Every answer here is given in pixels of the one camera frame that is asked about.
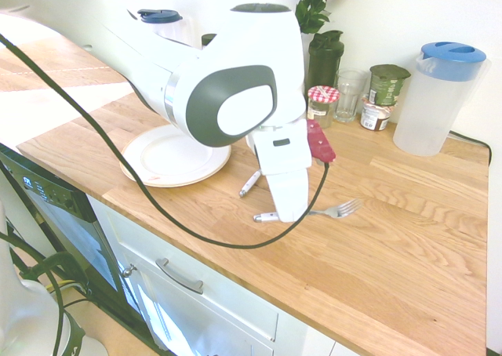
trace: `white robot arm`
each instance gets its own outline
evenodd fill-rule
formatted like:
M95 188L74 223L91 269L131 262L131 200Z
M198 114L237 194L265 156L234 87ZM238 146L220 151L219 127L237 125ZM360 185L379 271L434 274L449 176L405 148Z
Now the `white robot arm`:
M311 153L294 14L239 5L204 50L164 39L115 0L0 0L0 13L61 33L129 80L146 106L199 143L246 136L281 221L307 208Z

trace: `white wall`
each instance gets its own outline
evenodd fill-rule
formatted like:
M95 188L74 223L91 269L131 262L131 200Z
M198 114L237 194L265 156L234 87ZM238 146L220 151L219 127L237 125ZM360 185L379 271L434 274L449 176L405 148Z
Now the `white wall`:
M294 9L297 0L123 0L130 11L176 9L191 19L195 34L217 33L225 13L244 2L276 2ZM502 78L500 0L331 0L332 23L344 32L342 67L374 64L411 68L428 42L455 41L484 51L492 62L476 96L459 114L454 130L493 148L489 180L488 347L502 352L502 140L499 78Z

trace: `plastic pitcher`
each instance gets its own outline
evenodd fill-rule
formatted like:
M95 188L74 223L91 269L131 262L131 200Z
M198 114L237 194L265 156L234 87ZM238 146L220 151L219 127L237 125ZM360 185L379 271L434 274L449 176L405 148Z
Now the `plastic pitcher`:
M163 38L193 46L191 24L173 9L141 9L141 21Z
M456 42L422 46L395 130L395 145L418 156L440 152L485 60L481 50Z

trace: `silver fork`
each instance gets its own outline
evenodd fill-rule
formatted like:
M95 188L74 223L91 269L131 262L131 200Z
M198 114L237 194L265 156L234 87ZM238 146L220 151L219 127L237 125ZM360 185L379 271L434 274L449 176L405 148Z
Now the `silver fork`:
M329 207L324 211L321 210L311 210L308 212L308 216L310 215L328 215L334 219L339 219L345 216L349 216L351 213L354 213L358 209L362 207L362 201L359 199L352 199L348 202L342 203L341 205L334 205L333 207ZM260 215L255 215L253 217L254 221L257 223L263 223L265 221L277 221L279 220L277 213L261 213Z

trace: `wooden countertop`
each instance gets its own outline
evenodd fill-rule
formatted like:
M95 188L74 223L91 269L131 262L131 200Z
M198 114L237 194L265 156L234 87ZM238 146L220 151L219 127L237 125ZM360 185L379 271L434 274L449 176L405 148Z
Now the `wooden countertop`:
M129 95L92 116L122 149L166 121ZM250 291L360 354L486 354L488 151L448 139L419 158L392 143L394 126L370 132L357 122L325 130L336 161L315 208L351 198L364 207L341 220L309 216L262 249L224 249L164 219L126 178L83 119L21 144L34 162L146 227ZM206 237L252 244L287 224L254 223L274 210L265 179L238 193L257 162L243 141L214 176L151 193L175 218ZM322 167L309 169L311 194Z

